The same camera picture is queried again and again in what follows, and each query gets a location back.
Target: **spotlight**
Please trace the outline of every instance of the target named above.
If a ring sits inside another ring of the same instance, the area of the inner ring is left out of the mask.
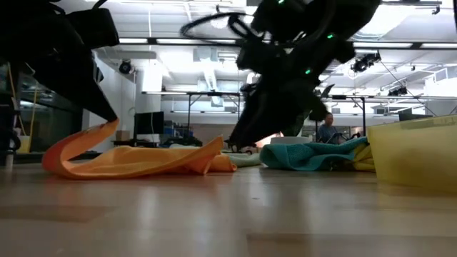
[[[130,59],[122,60],[122,64],[119,65],[119,72],[125,75],[132,74],[135,71],[134,67],[131,65]]]
[[[351,66],[351,70],[354,72],[364,72],[380,60],[381,55],[379,52],[376,54],[366,54],[361,59],[356,59],[354,65]]]
[[[405,86],[401,86],[397,89],[389,91],[387,96],[404,96],[408,94],[408,89]]]

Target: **teal towel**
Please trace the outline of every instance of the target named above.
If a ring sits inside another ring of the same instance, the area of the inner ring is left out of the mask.
[[[366,137],[361,137],[341,145],[327,143],[269,144],[262,148],[260,160],[269,168],[295,171],[328,170],[334,161],[353,160],[354,149],[367,142]]]

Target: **computer monitor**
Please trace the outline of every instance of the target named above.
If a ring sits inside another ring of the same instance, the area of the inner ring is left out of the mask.
[[[400,121],[411,121],[415,119],[431,118],[433,115],[425,114],[398,114],[398,120]]]
[[[157,111],[153,113],[135,114],[135,130],[138,135],[163,134],[164,113]]]

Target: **man sitting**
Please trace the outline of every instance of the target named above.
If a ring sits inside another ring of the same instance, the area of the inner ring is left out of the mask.
[[[327,113],[324,123],[319,127],[317,131],[318,142],[321,143],[332,143],[340,144],[343,143],[343,139],[340,136],[333,136],[335,133],[338,133],[336,128],[332,126],[333,124],[333,114]]]

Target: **orange towel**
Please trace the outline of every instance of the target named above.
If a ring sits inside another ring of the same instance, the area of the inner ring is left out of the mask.
[[[119,120],[75,133],[53,145],[43,157],[43,168],[65,178],[135,178],[163,173],[205,174],[209,171],[234,172],[230,158],[221,155],[223,139],[215,138],[201,148],[113,148],[85,163],[72,163],[76,157],[113,134]]]

